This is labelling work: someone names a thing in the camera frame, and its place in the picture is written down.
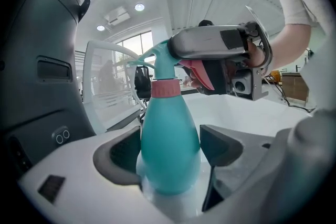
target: hand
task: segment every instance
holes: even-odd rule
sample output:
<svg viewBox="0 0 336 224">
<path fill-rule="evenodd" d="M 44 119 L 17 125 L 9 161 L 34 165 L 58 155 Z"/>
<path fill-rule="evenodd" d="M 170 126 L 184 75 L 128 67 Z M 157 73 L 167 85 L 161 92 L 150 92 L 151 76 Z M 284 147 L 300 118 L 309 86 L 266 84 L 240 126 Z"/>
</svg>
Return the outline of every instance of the hand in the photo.
<svg viewBox="0 0 336 224">
<path fill-rule="evenodd" d="M 250 54 L 250 59 L 245 60 L 245 63 L 249 67 L 256 67 L 256 66 L 262 64 L 262 62 L 265 59 L 264 52 L 259 47 L 257 47 L 254 43 L 252 43 L 251 41 L 248 41 L 247 44 L 248 44 L 248 52 Z M 230 78 L 233 77 L 235 72 L 236 72 L 236 70 L 234 68 L 234 65 L 231 64 L 231 62 L 227 61 L 226 62 L 226 67 L 227 67 L 227 70 L 228 70 L 229 77 Z M 191 82 L 191 87 L 194 87 L 194 88 L 198 88 L 198 87 L 202 86 L 202 84 L 196 78 L 195 74 L 192 71 L 190 72 L 190 77 L 188 77 L 183 82 L 183 84 L 187 84 L 189 82 Z"/>
</svg>

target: ceiling light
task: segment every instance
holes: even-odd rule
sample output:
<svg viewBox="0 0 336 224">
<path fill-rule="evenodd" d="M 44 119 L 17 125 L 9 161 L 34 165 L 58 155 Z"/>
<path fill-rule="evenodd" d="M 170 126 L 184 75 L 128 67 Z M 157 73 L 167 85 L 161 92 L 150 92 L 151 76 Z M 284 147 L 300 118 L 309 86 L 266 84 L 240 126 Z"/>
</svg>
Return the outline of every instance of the ceiling light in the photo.
<svg viewBox="0 0 336 224">
<path fill-rule="evenodd" d="M 98 26 L 97 26 L 97 30 L 98 30 L 98 31 L 104 31 L 104 30 L 105 30 L 105 27 L 103 27 L 102 25 L 98 25 Z"/>
<path fill-rule="evenodd" d="M 136 4 L 135 5 L 135 10 L 137 10 L 138 12 L 141 12 L 141 11 L 143 11 L 144 9 L 145 9 L 145 6 L 143 5 L 143 4 L 141 4 L 141 3 L 138 3 L 138 4 Z"/>
</svg>

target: teal spray bottle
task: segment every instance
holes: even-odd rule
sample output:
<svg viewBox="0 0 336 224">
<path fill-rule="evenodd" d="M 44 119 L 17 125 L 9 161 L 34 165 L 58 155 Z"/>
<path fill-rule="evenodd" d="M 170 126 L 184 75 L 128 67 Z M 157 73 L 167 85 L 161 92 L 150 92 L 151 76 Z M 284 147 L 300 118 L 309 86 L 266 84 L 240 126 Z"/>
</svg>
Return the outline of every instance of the teal spray bottle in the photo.
<svg viewBox="0 0 336 224">
<path fill-rule="evenodd" d="M 144 62 L 152 54 L 156 56 L 154 66 Z M 175 76 L 174 65 L 178 62 L 170 55 L 167 40 L 130 62 L 154 69 L 141 154 L 150 185 L 166 195 L 188 190 L 197 180 L 201 163 L 197 130 Z"/>
</svg>

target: pink bottle cap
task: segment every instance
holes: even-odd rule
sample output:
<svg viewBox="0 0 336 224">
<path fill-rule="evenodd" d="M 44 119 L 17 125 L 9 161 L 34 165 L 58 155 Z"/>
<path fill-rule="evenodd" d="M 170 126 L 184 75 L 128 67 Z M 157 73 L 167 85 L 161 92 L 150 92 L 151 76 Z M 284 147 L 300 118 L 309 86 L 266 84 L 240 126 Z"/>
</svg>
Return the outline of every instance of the pink bottle cap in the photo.
<svg viewBox="0 0 336 224">
<path fill-rule="evenodd" d="M 180 94 L 180 81 L 178 79 L 152 81 L 152 97 L 154 98 L 174 97 Z"/>
</svg>

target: person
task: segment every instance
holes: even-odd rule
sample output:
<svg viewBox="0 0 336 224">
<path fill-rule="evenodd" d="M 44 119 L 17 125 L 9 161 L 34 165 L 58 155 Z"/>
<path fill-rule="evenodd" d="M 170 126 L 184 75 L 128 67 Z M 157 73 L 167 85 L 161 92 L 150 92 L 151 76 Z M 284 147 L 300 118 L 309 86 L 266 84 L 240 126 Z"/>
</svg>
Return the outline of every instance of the person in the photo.
<svg viewBox="0 0 336 224">
<path fill-rule="evenodd" d="M 285 17 L 285 26 L 270 42 L 273 58 L 268 68 L 262 71 L 263 76 L 298 59 L 307 49 L 310 40 L 311 19 L 302 0 L 280 0 L 280 3 Z M 264 52 L 250 41 L 248 41 L 248 53 L 250 59 L 246 63 L 250 67 L 260 65 L 265 58 Z M 201 86 L 192 72 L 184 83 L 188 82 L 191 82 L 191 86 L 195 88 Z"/>
</svg>

